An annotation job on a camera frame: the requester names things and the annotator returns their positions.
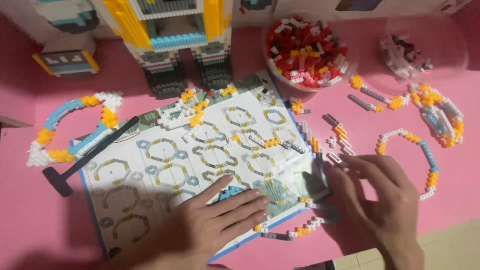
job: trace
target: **pink table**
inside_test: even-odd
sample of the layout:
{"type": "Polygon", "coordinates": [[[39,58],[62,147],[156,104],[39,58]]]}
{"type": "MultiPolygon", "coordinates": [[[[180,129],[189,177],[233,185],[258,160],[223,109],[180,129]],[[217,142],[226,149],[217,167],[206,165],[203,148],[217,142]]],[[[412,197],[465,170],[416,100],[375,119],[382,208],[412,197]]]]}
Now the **pink table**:
{"type": "MultiPolygon", "coordinates": [[[[360,75],[373,72],[387,73],[377,49],[377,34],[383,21],[355,23],[347,44],[360,48],[360,75]]],[[[235,78],[266,68],[258,40],[258,29],[242,29],[233,33],[232,62],[235,78]]],[[[124,105],[120,120],[160,108],[173,100],[155,100],[149,97],[149,89],[142,70],[120,41],[104,41],[98,46],[96,59],[101,67],[99,74],[83,81],[65,81],[44,74],[44,82],[37,93],[35,126],[22,129],[3,129],[0,144],[0,265],[2,269],[87,269],[101,261],[101,250],[91,222],[89,209],[82,190],[80,177],[75,175],[69,183],[75,190],[66,199],[61,198],[41,174],[42,168],[27,168],[25,162],[32,140],[48,114],[66,100],[107,90],[122,90],[124,105]]],[[[189,77],[198,81],[195,70],[189,77]]],[[[298,121],[307,121],[322,144],[333,135],[331,127],[321,119],[330,113],[339,119],[348,132],[349,142],[358,154],[373,154],[378,135],[404,128],[423,138],[429,145],[440,168],[437,193],[420,204],[419,233],[439,230],[476,218],[480,213],[480,182],[473,158],[480,152],[475,134],[480,132],[478,121],[480,100],[477,91],[480,74],[466,71],[456,80],[433,84],[443,95],[449,97],[465,115],[464,143],[443,149],[432,138],[430,130],[421,120],[413,105],[381,113],[366,112],[347,95],[355,93],[361,99],[378,104],[369,97],[341,82],[327,91],[305,96],[302,93],[281,87],[285,96],[294,95],[308,100],[306,108],[311,114],[296,116],[298,121]]],[[[49,148],[65,148],[68,141],[94,130],[100,119],[100,107],[76,111],[62,120],[49,148]]],[[[428,163],[415,144],[402,138],[388,142],[386,153],[394,156],[404,167],[411,181],[423,191],[428,173],[428,163]]],[[[70,165],[57,164],[60,172],[70,165]]],[[[374,197],[371,188],[366,188],[367,197],[374,197]]],[[[335,196],[327,203],[334,204],[335,196]]],[[[372,245],[357,231],[341,209],[343,219],[339,225],[326,225],[311,235],[292,242],[257,238],[216,263],[232,269],[286,269],[318,263],[342,255],[358,252],[372,245]]],[[[306,211],[279,225],[273,231],[284,232],[300,226],[313,215],[306,211]]]]}

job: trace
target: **printed diagram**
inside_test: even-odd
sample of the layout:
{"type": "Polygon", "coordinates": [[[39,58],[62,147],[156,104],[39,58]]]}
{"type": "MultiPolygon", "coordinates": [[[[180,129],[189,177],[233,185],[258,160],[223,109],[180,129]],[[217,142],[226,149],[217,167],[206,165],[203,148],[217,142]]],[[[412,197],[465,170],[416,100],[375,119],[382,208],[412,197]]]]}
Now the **printed diagram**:
{"type": "MultiPolygon", "coordinates": [[[[263,71],[233,84],[238,93],[213,99],[195,127],[170,129],[157,124],[163,111],[177,110],[175,104],[147,112],[137,126],[82,169],[110,258],[225,174],[232,174],[233,181],[208,203],[259,188],[270,198],[267,225],[304,208],[298,197],[308,196],[313,188],[307,186],[303,173],[311,174],[312,183],[319,180],[313,176],[309,152],[275,146],[282,141],[306,148],[270,77],[263,71]],[[267,92],[270,96],[264,102],[267,92]]],[[[203,95],[197,93],[193,99],[203,100],[203,95]]],[[[171,113],[167,120],[178,115],[171,113]]],[[[238,237],[221,252],[238,247],[253,234],[238,237]]]]}

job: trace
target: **finger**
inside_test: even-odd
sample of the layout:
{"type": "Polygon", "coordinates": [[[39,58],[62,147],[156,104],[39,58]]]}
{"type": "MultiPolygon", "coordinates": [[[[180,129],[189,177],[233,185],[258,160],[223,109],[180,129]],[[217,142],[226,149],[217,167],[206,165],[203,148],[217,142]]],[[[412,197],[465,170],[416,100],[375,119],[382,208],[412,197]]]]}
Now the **finger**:
{"type": "Polygon", "coordinates": [[[367,222],[367,215],[360,205],[355,185],[350,177],[342,169],[332,167],[328,162],[324,162],[324,173],[328,183],[333,187],[334,194],[342,198],[350,216],[358,222],[367,222]]]}
{"type": "Polygon", "coordinates": [[[260,196],[260,190],[252,189],[244,191],[236,196],[230,197],[226,200],[220,201],[214,205],[208,207],[208,212],[211,217],[218,217],[227,212],[232,211],[233,209],[246,204],[252,200],[255,200],[260,196]]]}
{"type": "Polygon", "coordinates": [[[195,197],[196,200],[202,202],[199,204],[200,206],[204,206],[211,198],[213,198],[217,193],[219,193],[222,188],[227,186],[233,179],[233,175],[227,174],[220,178],[218,178],[213,184],[211,184],[208,188],[202,191],[199,195],[195,197]]]}
{"type": "Polygon", "coordinates": [[[402,167],[390,156],[366,155],[357,156],[359,159],[368,161],[377,165],[377,167],[388,177],[395,185],[400,188],[410,187],[412,183],[402,167]]]}
{"type": "Polygon", "coordinates": [[[376,190],[378,199],[386,199],[398,193],[398,187],[390,181],[377,165],[362,160],[358,157],[340,155],[340,158],[347,164],[350,170],[359,171],[364,174],[368,182],[376,190]]]}
{"type": "Polygon", "coordinates": [[[236,207],[224,215],[214,218],[215,224],[219,224],[222,229],[225,229],[238,221],[246,219],[253,213],[263,210],[269,202],[270,199],[267,196],[256,198],[247,204],[236,207]]]}
{"type": "Polygon", "coordinates": [[[246,219],[237,222],[236,224],[224,229],[220,233],[220,237],[223,239],[223,242],[228,243],[233,239],[239,237],[240,235],[248,232],[253,229],[256,225],[265,221],[268,215],[267,210],[258,211],[246,219]]]}

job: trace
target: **right hand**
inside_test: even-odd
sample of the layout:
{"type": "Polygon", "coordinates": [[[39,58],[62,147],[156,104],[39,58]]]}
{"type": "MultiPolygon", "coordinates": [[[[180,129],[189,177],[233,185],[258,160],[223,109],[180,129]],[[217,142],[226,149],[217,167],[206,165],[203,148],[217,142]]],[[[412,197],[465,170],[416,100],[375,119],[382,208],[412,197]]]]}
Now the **right hand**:
{"type": "Polygon", "coordinates": [[[419,194],[400,165],[390,156],[340,158],[348,172],[324,162],[324,173],[349,215],[376,243],[386,269],[423,269],[424,255],[416,240],[419,194]],[[358,179],[351,177],[366,178],[378,201],[360,199],[354,183],[358,179]]]}

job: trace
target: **pink surface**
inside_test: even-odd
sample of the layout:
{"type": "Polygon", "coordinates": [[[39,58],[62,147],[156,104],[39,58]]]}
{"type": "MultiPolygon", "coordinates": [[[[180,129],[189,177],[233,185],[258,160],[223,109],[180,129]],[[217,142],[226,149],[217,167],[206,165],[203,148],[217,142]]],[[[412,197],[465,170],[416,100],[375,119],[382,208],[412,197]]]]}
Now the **pink surface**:
{"type": "Polygon", "coordinates": [[[41,67],[32,54],[40,47],[0,14],[0,116],[35,123],[36,80],[41,67]]]}
{"type": "MultiPolygon", "coordinates": [[[[377,48],[382,23],[381,20],[371,20],[352,24],[351,36],[346,42],[359,47],[361,75],[388,72],[377,48]]],[[[257,46],[259,40],[259,29],[248,28],[233,32],[231,56],[235,78],[266,67],[257,46]]],[[[125,120],[174,101],[155,100],[148,96],[143,72],[121,42],[101,42],[95,59],[101,70],[91,79],[65,81],[44,74],[47,87],[36,101],[35,127],[2,130],[0,243],[3,247],[8,247],[0,253],[3,269],[86,269],[101,261],[101,251],[80,177],[76,174],[69,179],[75,192],[71,197],[62,199],[41,174],[42,168],[27,168],[24,165],[27,160],[25,151],[53,109],[66,100],[87,94],[122,90],[125,101],[119,117],[120,120],[125,120]]],[[[188,74],[194,82],[198,81],[194,69],[190,69],[188,74]]],[[[479,106],[474,105],[480,99],[480,92],[476,90],[479,83],[480,73],[467,71],[456,80],[432,85],[465,114],[464,143],[449,149],[441,148],[432,138],[415,106],[409,105],[396,111],[386,109],[377,114],[366,112],[347,99],[347,95],[355,93],[366,102],[379,102],[353,90],[347,82],[310,96],[283,86],[281,91],[286,97],[293,95],[307,100],[305,108],[312,109],[312,113],[296,116],[296,119],[308,122],[312,134],[319,139],[325,152],[329,148],[324,140],[334,134],[331,127],[321,119],[325,113],[332,114],[343,123],[349,142],[358,154],[373,154],[378,135],[400,127],[422,137],[440,168],[437,194],[420,204],[419,232],[423,233],[456,225],[480,214],[480,183],[471,158],[480,151],[475,136],[480,132],[480,126],[474,120],[480,113],[479,106]]],[[[100,107],[68,115],[59,125],[49,148],[66,147],[70,139],[93,131],[99,119],[100,107]]],[[[420,147],[400,137],[392,138],[387,144],[386,153],[394,156],[419,191],[423,190],[429,167],[420,147]]],[[[55,167],[62,172],[69,165],[55,167]]],[[[367,187],[366,193],[367,197],[374,197],[371,188],[367,187]]],[[[333,196],[327,203],[334,204],[335,199],[333,196]]],[[[238,270],[290,270],[295,266],[318,263],[372,247],[342,209],[341,213],[343,218],[338,225],[325,225],[294,242],[257,238],[215,263],[238,270]]],[[[304,224],[312,215],[312,211],[306,211],[273,231],[284,233],[285,230],[304,224]]]]}

